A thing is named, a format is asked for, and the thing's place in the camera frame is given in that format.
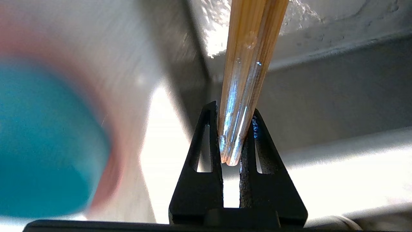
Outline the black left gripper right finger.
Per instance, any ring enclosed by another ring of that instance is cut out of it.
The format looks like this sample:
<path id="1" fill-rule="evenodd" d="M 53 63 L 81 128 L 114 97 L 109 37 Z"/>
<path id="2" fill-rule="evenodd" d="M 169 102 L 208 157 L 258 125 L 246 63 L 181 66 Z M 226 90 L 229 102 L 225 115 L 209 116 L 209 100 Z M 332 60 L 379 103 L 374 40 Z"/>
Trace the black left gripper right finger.
<path id="1" fill-rule="evenodd" d="M 308 211 L 285 167 L 266 124 L 255 110 L 240 158 L 240 207 L 261 223 L 302 227 Z"/>

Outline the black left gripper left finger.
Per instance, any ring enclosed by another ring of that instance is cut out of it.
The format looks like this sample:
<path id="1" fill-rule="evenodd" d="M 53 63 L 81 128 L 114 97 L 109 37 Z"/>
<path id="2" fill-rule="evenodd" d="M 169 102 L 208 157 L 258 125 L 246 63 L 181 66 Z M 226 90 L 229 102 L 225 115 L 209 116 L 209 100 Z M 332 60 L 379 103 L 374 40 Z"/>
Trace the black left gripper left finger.
<path id="1" fill-rule="evenodd" d="M 223 208 L 223 177 L 218 145 L 216 102 L 203 106 L 169 204 L 170 224 L 202 225 L 206 214 Z M 209 128 L 209 173 L 197 172 L 202 138 Z"/>

